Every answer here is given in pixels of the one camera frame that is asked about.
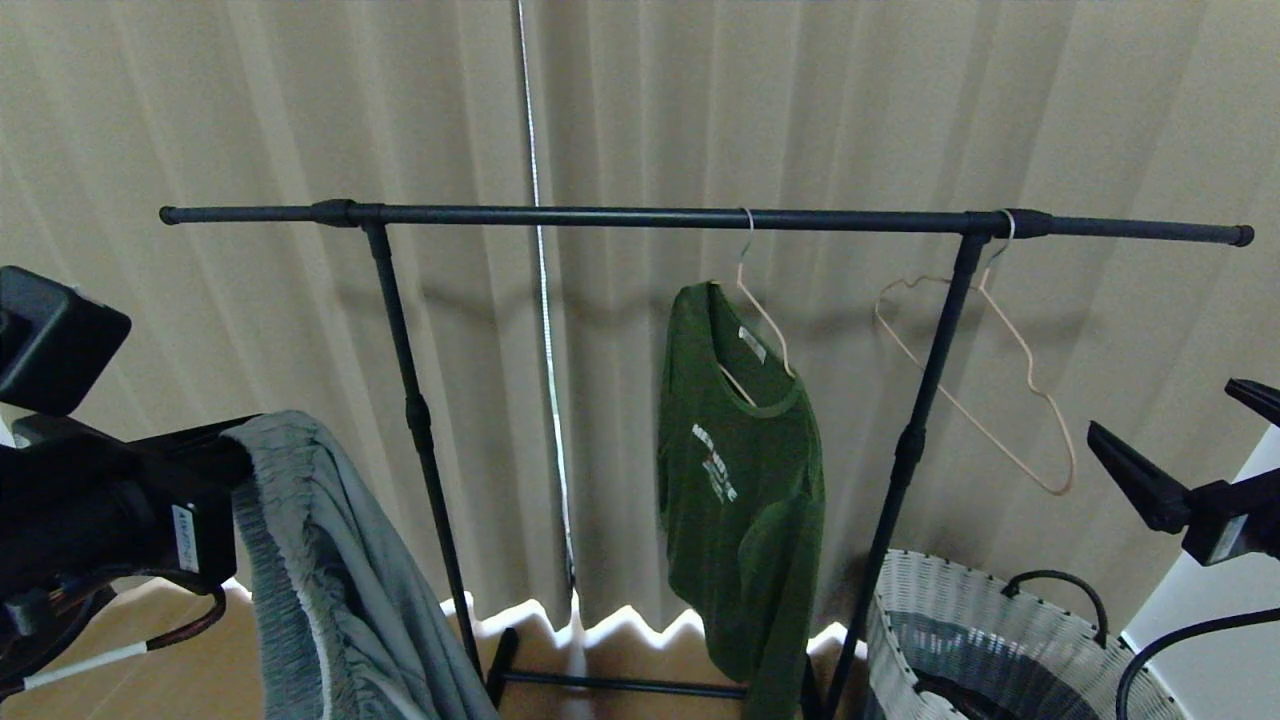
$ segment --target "black metal clothing rack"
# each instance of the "black metal clothing rack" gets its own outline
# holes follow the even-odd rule
[[[160,219],[165,224],[180,223],[252,223],[252,222],[311,222],[340,228],[361,228],[378,266],[383,300],[390,323],[392,341],[404,384],[404,416],[417,450],[422,475],[426,480],[431,514],[444,556],[449,592],[458,614],[462,644],[476,673],[485,679],[471,628],[471,614],[463,594],[462,571],[458,568],[457,548],[449,512],[440,486],[440,473],[435,464],[435,443],[431,437],[431,416],[422,397],[410,347],[404,309],[401,304],[396,270],[392,266],[390,243],[387,238],[389,224],[494,224],[494,225],[590,225],[635,228],[724,228],[724,229],[778,229],[778,231],[847,231],[891,233],[954,233],[961,237],[956,250],[955,270],[942,310],[938,314],[929,357],[920,378],[911,416],[899,437],[893,451],[888,491],[881,510],[876,534],[872,539],[865,569],[863,570],[849,635],[840,652],[826,700],[819,696],[813,666],[805,671],[800,707],[806,720],[835,717],[840,697],[852,666],[856,641],[863,637],[870,610],[876,582],[888,552],[893,528],[902,510],[906,489],[911,484],[915,466],[924,455],[925,425],[933,398],[938,391],[947,352],[956,334],[960,313],[964,309],[970,281],[978,268],[982,249],[993,237],[1012,240],[1043,237],[1048,234],[1128,237],[1147,240],[1176,240],[1207,242],[1243,247],[1253,241],[1249,225],[1203,225],[1188,223],[1162,223],[1147,220],[1116,220],[1100,218],[1057,218],[1037,210],[997,210],[987,213],[868,213],[835,210],[751,210],[742,209],[658,209],[658,208],[518,208],[518,206],[463,206],[463,205],[381,205],[353,200],[326,200],[315,205],[252,206],[252,208],[163,208]],[[739,687],[637,680],[626,678],[586,678],[531,673],[513,669],[518,647],[515,629],[507,629],[498,644],[485,687],[497,706],[508,682],[543,683],[581,688],[659,692],[721,698],[745,697]]]

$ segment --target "rack bottom crossbar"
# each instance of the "rack bottom crossbar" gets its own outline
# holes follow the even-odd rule
[[[489,669],[489,678],[485,683],[489,698],[494,706],[502,701],[503,691],[511,683],[535,683],[543,685],[564,685],[570,688],[589,688],[604,691],[626,691],[643,693],[664,693],[698,697],[713,697],[722,700],[744,700],[745,687],[712,685],[703,683],[675,683],[666,680],[639,680],[632,678],[588,678],[582,675],[561,675],[557,673],[534,673],[530,670],[516,670],[512,667],[516,660],[516,650],[520,647],[520,635],[515,628],[507,628],[498,642],[498,652],[494,655],[493,666]],[[801,708],[806,719],[817,717],[820,712],[820,698],[813,674],[813,665],[805,667]]]

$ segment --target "green long-sleeve shirt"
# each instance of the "green long-sleeve shirt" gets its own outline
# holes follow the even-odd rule
[[[719,286],[701,283],[671,310],[659,414],[671,587],[701,614],[716,665],[750,683],[744,717],[792,717],[823,518],[822,447],[804,386]]]

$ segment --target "horizontal rod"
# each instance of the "horizontal rod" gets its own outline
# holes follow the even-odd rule
[[[631,680],[626,678],[584,678],[579,675],[557,675],[554,673],[531,673],[527,670],[508,670],[503,673],[503,676],[512,683],[539,683],[544,685],[567,685],[572,688],[691,694],[724,700],[742,700],[746,697],[746,688],[705,685],[701,683],[663,683],[660,680]]]
[[[380,205],[325,200],[315,205],[264,208],[161,208],[165,224],[315,222],[335,227],[379,224],[576,225],[631,228],[723,228],[991,234],[1009,237],[1076,234],[1180,240],[1244,246],[1249,225],[1202,225],[1102,218],[1056,218],[1037,210],[987,213],[874,213],[854,210],[755,210],[742,208],[522,208],[497,205]]]

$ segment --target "curtain fold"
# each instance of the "curtain fold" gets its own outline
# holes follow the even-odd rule
[[[1011,575],[1094,582],[1117,620],[1176,539],[1139,523],[1084,450],[1107,424],[1192,484],[1262,433],[1221,393],[1280,383],[1280,10],[1170,4],[529,3],[545,204],[989,210],[1253,223],[1252,247],[1014,243],[992,292],[1080,450],[1036,489],[940,401],[895,544]],[[160,205],[530,201],[509,3],[0,6],[0,259],[134,320],[77,416],[122,438],[253,411],[321,419],[444,592],[366,243],[314,225],[163,227]],[[390,228],[436,455],[481,616],[568,614],[538,252],[529,228]],[[746,279],[823,433],[815,621],[846,620],[919,372],[872,319],[931,236],[561,228],[550,333],[584,620],[666,583],[657,388],[681,286]],[[923,354],[942,288],[886,309]],[[974,301],[943,384],[1051,480],[1056,423]],[[768,332],[762,333],[768,338]],[[6,416],[13,414],[6,410]],[[1085,610],[1068,591],[1057,602]]]

